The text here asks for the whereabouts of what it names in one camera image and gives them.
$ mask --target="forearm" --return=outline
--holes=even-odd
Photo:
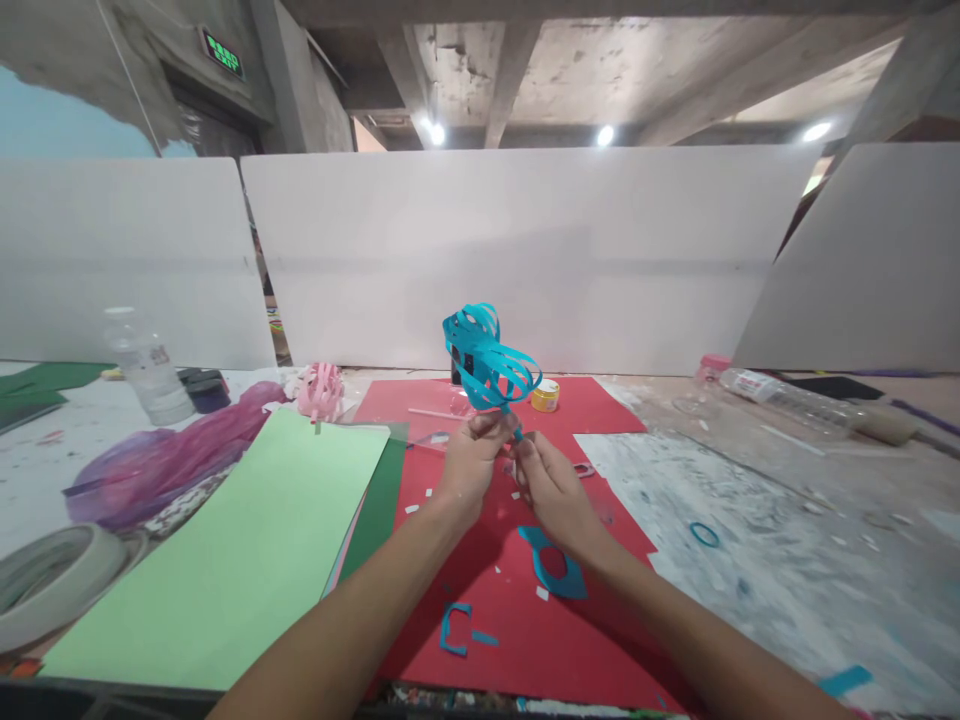
[[[636,608],[718,717],[850,720],[813,683],[609,540],[579,559]]]
[[[434,498],[251,666],[211,717],[349,718],[470,525]]]

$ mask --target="light green paper sheet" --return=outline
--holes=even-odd
[[[388,432],[279,409],[197,514],[44,658],[45,676],[227,690],[319,599]]]

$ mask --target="purple plastic bag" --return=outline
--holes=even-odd
[[[87,465],[64,490],[75,523],[126,530],[156,515],[202,480],[237,462],[269,414],[268,402],[286,402],[283,388],[259,382],[236,405],[190,427],[134,433]]]

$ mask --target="pink bottle cap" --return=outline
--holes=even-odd
[[[730,358],[728,358],[726,355],[714,355],[711,353],[700,358],[700,365],[712,367],[715,370],[723,372],[730,367]]]

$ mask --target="plastic water bottle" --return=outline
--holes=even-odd
[[[720,384],[734,395],[768,405],[830,439],[847,437],[866,419],[864,412],[855,405],[801,390],[752,370],[724,370]]]
[[[193,403],[160,337],[143,327],[130,307],[107,308],[104,337],[117,364],[154,425],[172,425],[190,417]]]

